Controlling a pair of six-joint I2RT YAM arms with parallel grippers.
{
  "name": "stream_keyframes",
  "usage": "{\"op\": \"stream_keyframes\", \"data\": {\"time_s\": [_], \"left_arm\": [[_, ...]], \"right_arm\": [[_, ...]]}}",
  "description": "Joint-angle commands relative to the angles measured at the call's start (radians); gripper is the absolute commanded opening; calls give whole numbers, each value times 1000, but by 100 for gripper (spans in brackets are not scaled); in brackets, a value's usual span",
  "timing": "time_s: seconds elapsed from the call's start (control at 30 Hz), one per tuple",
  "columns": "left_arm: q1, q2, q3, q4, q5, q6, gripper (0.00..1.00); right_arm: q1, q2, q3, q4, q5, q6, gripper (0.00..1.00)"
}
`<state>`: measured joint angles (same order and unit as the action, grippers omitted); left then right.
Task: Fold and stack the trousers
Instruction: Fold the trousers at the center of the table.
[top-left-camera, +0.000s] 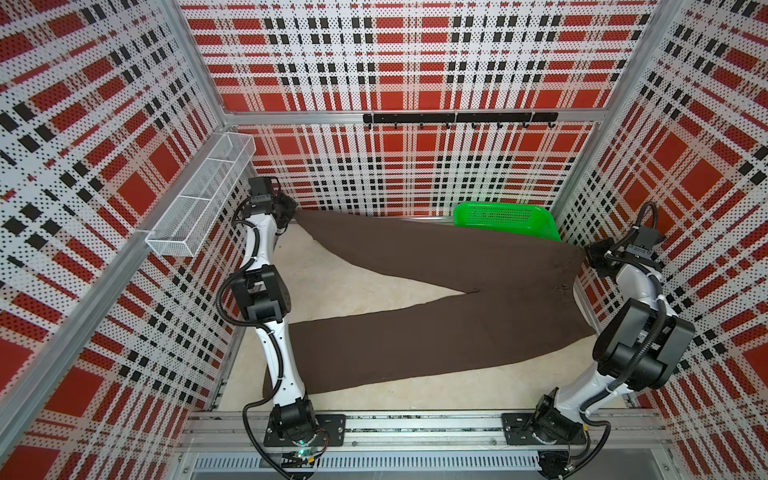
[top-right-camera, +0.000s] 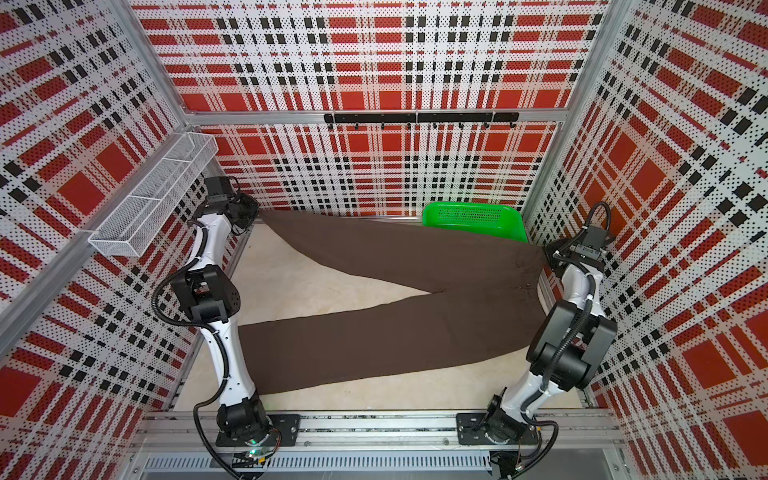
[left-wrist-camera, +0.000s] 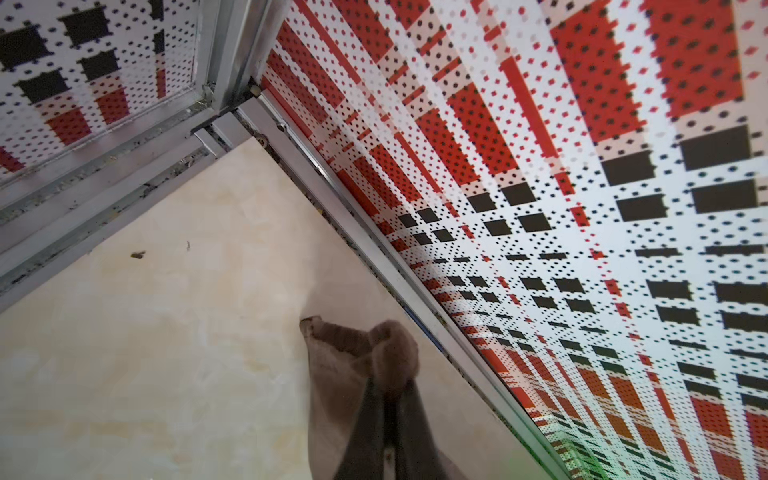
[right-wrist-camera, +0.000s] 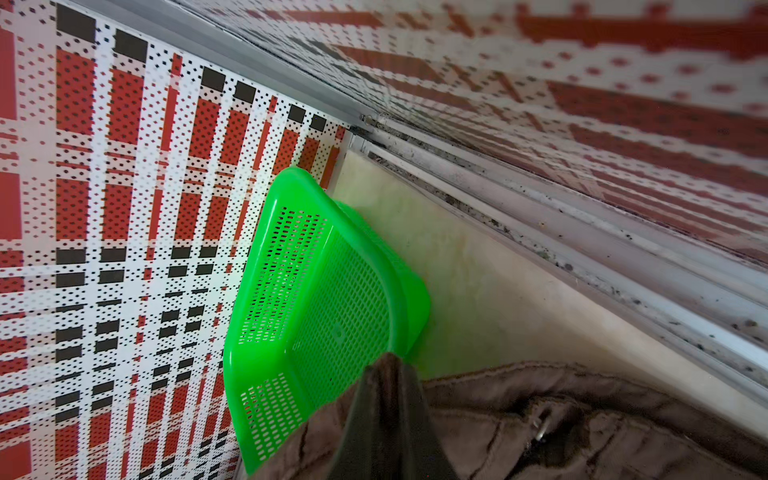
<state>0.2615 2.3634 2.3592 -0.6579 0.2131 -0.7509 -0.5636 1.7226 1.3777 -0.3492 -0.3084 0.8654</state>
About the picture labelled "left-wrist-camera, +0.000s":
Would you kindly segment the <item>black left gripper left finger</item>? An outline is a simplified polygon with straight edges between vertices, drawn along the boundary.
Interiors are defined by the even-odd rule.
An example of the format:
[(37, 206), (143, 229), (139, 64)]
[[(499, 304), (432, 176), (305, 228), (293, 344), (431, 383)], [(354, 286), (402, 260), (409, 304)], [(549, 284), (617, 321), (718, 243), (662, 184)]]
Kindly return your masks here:
[(385, 398), (368, 379), (336, 480), (374, 479), (384, 475)]

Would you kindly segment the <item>brown trousers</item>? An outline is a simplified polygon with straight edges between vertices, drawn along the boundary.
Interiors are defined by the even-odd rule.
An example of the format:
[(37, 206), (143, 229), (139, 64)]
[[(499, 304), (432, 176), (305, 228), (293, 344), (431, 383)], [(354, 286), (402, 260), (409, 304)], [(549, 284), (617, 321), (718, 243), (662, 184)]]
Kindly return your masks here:
[[(396, 479), (393, 401), (409, 381), (416, 382), (420, 363), (415, 339), (394, 320), (363, 331), (313, 316), (301, 320), (299, 327), (308, 354), (308, 458), (313, 478), (335, 479), (367, 380), (372, 379), (386, 403), (382, 479)], [(446, 479), (463, 478), (461, 470), (437, 449)]]

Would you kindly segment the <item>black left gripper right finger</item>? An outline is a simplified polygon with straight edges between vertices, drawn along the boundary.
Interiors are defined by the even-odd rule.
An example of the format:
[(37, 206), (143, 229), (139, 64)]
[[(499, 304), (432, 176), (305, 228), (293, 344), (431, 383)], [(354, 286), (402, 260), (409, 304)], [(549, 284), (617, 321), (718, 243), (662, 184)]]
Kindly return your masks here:
[(393, 401), (396, 479), (446, 479), (416, 385), (411, 380)]

